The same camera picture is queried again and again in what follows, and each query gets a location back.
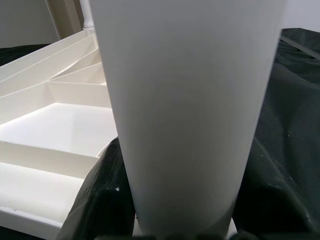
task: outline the black fabric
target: black fabric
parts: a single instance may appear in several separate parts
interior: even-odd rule
[[[84,180],[57,240],[132,236],[135,208],[116,138]]]
[[[320,53],[320,33],[282,34]],[[320,233],[320,61],[280,41],[233,218],[260,233]]]
[[[38,45],[26,45],[26,46],[0,48],[0,66],[10,63],[13,60],[21,58],[24,55],[30,54],[47,45],[48,44],[38,44]]]

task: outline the crumpled black cloth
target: crumpled black cloth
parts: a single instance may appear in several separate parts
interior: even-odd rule
[[[318,32],[293,28],[282,35],[320,53]],[[283,41],[233,219],[254,234],[320,233],[320,60]]]

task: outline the white cylinder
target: white cylinder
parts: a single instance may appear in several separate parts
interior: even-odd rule
[[[226,234],[285,2],[92,1],[144,234]]]
[[[92,17],[89,0],[80,0],[80,5],[81,5],[83,19],[84,19],[83,29],[93,29],[95,25],[94,25],[94,19]]]

